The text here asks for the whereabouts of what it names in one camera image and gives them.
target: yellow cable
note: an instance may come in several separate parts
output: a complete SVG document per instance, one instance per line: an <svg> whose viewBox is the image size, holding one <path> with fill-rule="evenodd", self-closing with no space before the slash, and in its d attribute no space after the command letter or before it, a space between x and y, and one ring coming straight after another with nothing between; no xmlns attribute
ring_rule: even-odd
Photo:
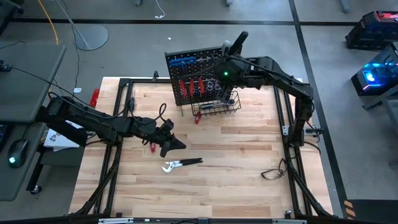
<svg viewBox="0 0 398 224"><path fill-rule="evenodd" d="M54 27L54 25L52 24L51 18L50 18L50 16L49 16L49 14L47 13L47 11L45 10L45 8L44 8L42 2L41 2L40 0L37 0L37 1L39 2L40 6L42 7L42 9L43 9L43 11L44 11L45 16L47 16L47 19L49 20L49 22L50 22L50 24L51 24L52 30L54 31L54 35L55 35L55 43L58 45L58 35L57 35L57 31L55 30L55 27Z"/></svg>

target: concrete floor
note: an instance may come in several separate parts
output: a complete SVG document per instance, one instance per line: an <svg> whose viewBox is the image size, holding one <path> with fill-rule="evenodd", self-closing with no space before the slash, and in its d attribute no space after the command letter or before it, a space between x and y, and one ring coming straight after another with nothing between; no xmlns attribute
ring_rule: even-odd
<svg viewBox="0 0 398 224"><path fill-rule="evenodd" d="M144 0L140 8L133 0L65 0L74 19L154 19L159 15L155 1ZM296 0L301 21L357 22L375 10L398 10L394 0L352 0L351 12L343 14L338 0ZM230 8L222 0L159 0L167 20L221 21L293 21L288 0L234 0ZM54 1L44 1L52 18L65 18ZM36 1L26 1L22 17L44 18ZM78 24L84 29L88 24ZM164 52L199 49L234 40L242 30L249 32L243 56L268 55L282 69L307 81L302 54L294 26L266 25L177 25L177 24L105 24L109 40L91 52L79 50L80 74L77 96L89 101L103 77L147 77L154 70L168 76ZM60 44L68 50L57 73L58 83L72 90L77 56L69 24L56 24ZM352 27L302 27L315 81L325 110L331 138L349 199L398 200L398 178L387 163L398 157L394 149L395 132L382 108L367 112L361 107L349 78L373 58L375 52L348 50L344 36ZM0 40L54 44L49 24L12 22ZM332 206L341 215L333 177L323 141L322 162ZM0 220L62 215L68 212L78 168L55 167L43 174L45 187L38 196L21 190L17 200L0 202Z"/></svg>

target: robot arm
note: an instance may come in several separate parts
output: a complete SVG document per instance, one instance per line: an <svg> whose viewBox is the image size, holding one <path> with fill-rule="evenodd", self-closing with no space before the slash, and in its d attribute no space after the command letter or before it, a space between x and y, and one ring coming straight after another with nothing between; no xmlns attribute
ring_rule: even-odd
<svg viewBox="0 0 398 224"><path fill-rule="evenodd" d="M238 37L232 46L225 42L218 63L212 67L220 81L221 90L217 100L226 103L233 88L257 88L263 85L274 85L296 97L295 119L289 127L287 142L291 146L303 146L303 128L313 113L313 90L308 83L302 83L287 75L270 57L242 58L237 52L248 36L246 31Z"/></svg>
<svg viewBox="0 0 398 224"><path fill-rule="evenodd" d="M186 148L184 143L170 133L174 124L169 119L164 120L161 127L156 127L154 119L139 116L110 116L77 103L70 97L52 98L46 108L41 107L36 120L46 123L49 128L81 146L86 145L86 132L94 131L106 142L115 142L118 136L125 138L135 136L141 138L145 144L156 143L162 147L161 157L165 157L169 150ZM77 129L66 120L83 128Z"/></svg>

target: wooden table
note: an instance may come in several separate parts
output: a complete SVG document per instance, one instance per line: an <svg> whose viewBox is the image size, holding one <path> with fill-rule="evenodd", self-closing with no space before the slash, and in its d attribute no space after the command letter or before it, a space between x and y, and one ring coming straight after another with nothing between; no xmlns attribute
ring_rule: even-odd
<svg viewBox="0 0 398 224"><path fill-rule="evenodd" d="M119 78L103 79L97 110L113 112L118 83ZM191 106L182 107L182 116L170 84L135 84L134 89L137 104L134 114L155 118L160 104L167 103L164 118L174 122L172 131L187 148L170 151L166 158L161 158L159 148L153 154L149 145L141 144L141 139L125 138L112 214L123 212L124 217L162 218L283 218L286 210L292 210L287 175L278 180L265 180L260 176L265 169L277 168L284 158L271 86L264 86L260 91L238 90L241 110L202 117L198 125L194 123ZM81 208L97 187L104 152L105 145L101 143L85 149L70 212ZM302 147L301 152L308 188L331 213L319 153L312 146ZM171 173L160 168L165 161L197 157L203 158L202 164L178 167ZM102 210L107 193L105 190ZM298 197L303 205L300 190Z"/></svg>

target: metal wire basket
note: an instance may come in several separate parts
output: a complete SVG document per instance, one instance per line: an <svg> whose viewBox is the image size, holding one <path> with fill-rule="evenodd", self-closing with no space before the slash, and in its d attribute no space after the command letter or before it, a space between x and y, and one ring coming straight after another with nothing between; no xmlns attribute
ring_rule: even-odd
<svg viewBox="0 0 398 224"><path fill-rule="evenodd" d="M228 103L222 103L218 100L201 102L201 103L191 103L192 107L192 115L197 116L199 113L201 115L217 115L217 114L226 114L236 112L241 109L241 101L239 99L239 95L237 91L231 92L231 98Z"/></svg>

